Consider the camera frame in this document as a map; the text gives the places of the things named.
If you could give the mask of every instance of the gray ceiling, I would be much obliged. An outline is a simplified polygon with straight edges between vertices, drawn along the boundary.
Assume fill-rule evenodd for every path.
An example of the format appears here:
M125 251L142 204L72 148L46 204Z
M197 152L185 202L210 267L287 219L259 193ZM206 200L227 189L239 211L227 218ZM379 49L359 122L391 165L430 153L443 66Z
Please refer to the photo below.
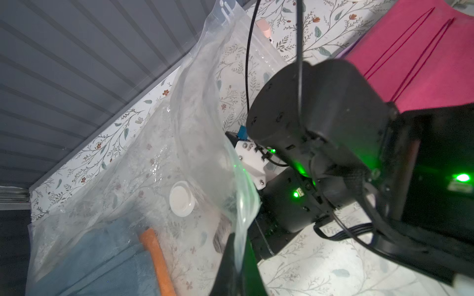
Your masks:
M28 188L87 144L192 48L214 3L2 0L0 185Z

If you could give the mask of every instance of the red stitching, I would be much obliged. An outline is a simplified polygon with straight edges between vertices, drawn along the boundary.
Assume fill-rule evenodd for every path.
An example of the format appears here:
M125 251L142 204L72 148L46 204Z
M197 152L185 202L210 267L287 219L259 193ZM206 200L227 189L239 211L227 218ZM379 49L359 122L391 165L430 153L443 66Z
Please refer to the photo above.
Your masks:
M367 77L367 80L369 80L370 77L372 77L372 75L375 74L375 72L377 72L395 53L397 53L397 51L408 41L408 39L410 39L411 36L413 36L413 34L415 34L415 32L419 29L419 27L421 27L421 25L423 25L423 23L428 19L428 17L431 15L431 13L435 10L435 7L432 7L430 10L428 10L427 12L423 13L419 18L417 18L417 20L415 20L413 22L413 24L411 24L408 29L405 30L405 32L403 32L400 37L397 38L397 40L395 40L395 42L389 47L387 48L387 50L377 59L377 61L375 61L375 63L370 67L369 70L367 70L367 72L365 72L364 76L366 76L370 70L372 70L372 68L383 58L383 56L400 40L400 38L402 38L407 32L408 30L411 29L411 27L413 27L425 14L426 17L425 19L418 25L418 27L415 29L415 31L413 31L413 33L410 34L410 36L408 36L408 38L397 48L397 50L395 50L394 53L392 53L377 69L375 69L375 71L370 74L369 77Z
M447 30L449 29L449 27L453 24L455 18L450 18L449 20L447 20L447 22L441 27L441 29L436 33L436 35L433 37L433 39L431 40L431 42L428 44L428 46L425 48L425 50L423 50L423 52L421 53L421 55L419 56L418 60L415 62L415 64L413 65L413 67L411 68L410 72L408 72L407 76L405 77L405 79L403 79L403 82L400 84L400 86L398 87L397 91L393 94L392 98L390 99L390 101L393 101L395 102L399 97L400 95L405 91L405 89L410 85L410 83L413 81L413 79L418 75L418 73L420 72L421 68L423 68L423 66L426 64L426 62L428 61L428 59L430 58L430 56L433 54L433 51L435 51L436 47L438 46L439 42L441 41L441 39L443 39L444 35L446 34ZM408 79L409 75L411 74L411 72L415 69L415 67L417 66L417 64L420 62L421 58L423 57L423 55L426 53L426 51L428 50L428 48L431 46L431 44L433 43L433 41L435 41L436 37L439 35L439 33L441 33L441 31L444 29L444 32L443 34L441 34L441 36L439 37L438 41L436 41L435 43L435 46L433 47L433 49L431 50L431 52L428 54L428 56L426 57L426 60L421 64L420 68L415 72L415 74L412 76L412 78L410 78L410 81L408 81L408 83L405 85L405 87L400 91L400 93L398 94L397 97L395 97L397 95L397 92L401 89L401 87L403 86L403 84L405 83L405 81Z

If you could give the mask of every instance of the pink fabric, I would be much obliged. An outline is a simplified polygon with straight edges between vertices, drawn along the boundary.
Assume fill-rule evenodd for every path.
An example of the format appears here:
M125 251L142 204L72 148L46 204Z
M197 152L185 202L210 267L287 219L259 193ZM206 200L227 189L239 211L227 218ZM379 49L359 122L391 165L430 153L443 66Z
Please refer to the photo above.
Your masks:
M474 102L474 17L443 0L399 0L346 59L401 112Z

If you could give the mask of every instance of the black cable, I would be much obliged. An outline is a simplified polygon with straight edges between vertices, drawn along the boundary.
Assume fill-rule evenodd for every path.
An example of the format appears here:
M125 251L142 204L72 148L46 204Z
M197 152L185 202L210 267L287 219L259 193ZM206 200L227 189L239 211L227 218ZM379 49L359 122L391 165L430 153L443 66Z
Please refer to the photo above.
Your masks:
M302 93L303 93L303 0L296 0L296 94L298 98L298 120L304 129L302 118Z
M257 2L255 3L255 8L254 8L254 14L252 16L252 22L250 23L250 29L248 31L248 41L247 41L247 53L245 55L245 96L246 96L246 99L247 99L247 116L248 116L248 113L250 112L250 99L248 97L248 59L249 59L249 56L250 56L250 42L252 41L252 32L254 30L254 23L255 23L255 19L257 18L257 12L258 12L258 6L260 5L260 0L257 0ZM289 166L288 164L280 164L280 163L276 163L274 161L272 161L270 158L271 158L271 155L268 155L263 153L263 148L258 145L257 143L255 143L256 147L258 150L260 150L260 152L264 155L265 158L268 159L269 162L273 163L274 165L276 166L279 166L279 167L287 167Z
M248 98L248 58L250 56L250 41L252 40L252 32L254 30L255 19L257 18L258 6L260 5L260 0L257 0L255 3L254 15L252 16L252 22L250 23L250 30L248 31L248 41L247 41L247 53L245 55L245 95L247 98L247 115L250 111L250 100Z
M362 234L372 232L373 229L374 229L374 226L372 225L372 223L365 223L365 224L359 224L359 225L356 225L356 226L352 226L348 230L350 232L352 232L355 236L360 236ZM347 233L345 233L344 231L340 231L340 232L338 232L337 234L335 234L333 236L327 236L319 228L314 227L314 232L316 232L316 234L319 237L321 237L323 239L326 239L326 240L334 241L334 242L343 241L343 240L349 238Z
M321 198L323 199L324 203L330 207L329 205L329 200L324 196L324 194L321 193ZM336 214L330 210L329 211L329 215L331 216L331 218L334 219L334 221L336 221L336 223L339 225L339 227L342 228L342 230L351 238L353 239L354 241L358 242L360 245L362 245L363 247L365 247L366 249L370 250L371 252L381 256L381 257L384 257L384 258L387 258L387 255L380 252L379 250L375 249L373 246L365 243L364 241L362 241L360 238L358 238L356 235L352 234L352 232L344 225L344 223L342 223L342 221L339 219L338 216L336 216Z
M270 157L267 157L267 159L268 159L269 162L271 162L274 165L279 166L279 167L288 167L289 166L288 164L282 164L282 163L274 162L273 160L270 159Z

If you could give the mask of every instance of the green led light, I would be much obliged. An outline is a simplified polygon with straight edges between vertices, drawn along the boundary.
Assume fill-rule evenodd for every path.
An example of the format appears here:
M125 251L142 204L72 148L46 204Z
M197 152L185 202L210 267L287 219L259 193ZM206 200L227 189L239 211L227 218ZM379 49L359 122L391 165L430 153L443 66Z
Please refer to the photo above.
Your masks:
M301 175L303 175L303 176L305 176L305 177L309 177L308 174L306 173L306 171L304 170L304 167L302 166L301 163L295 161L295 162L293 163L293 165L294 165L294 167L296 168L296 170L297 170Z
M459 182L467 182L471 179L471 177L468 174L460 174L456 176L456 180Z

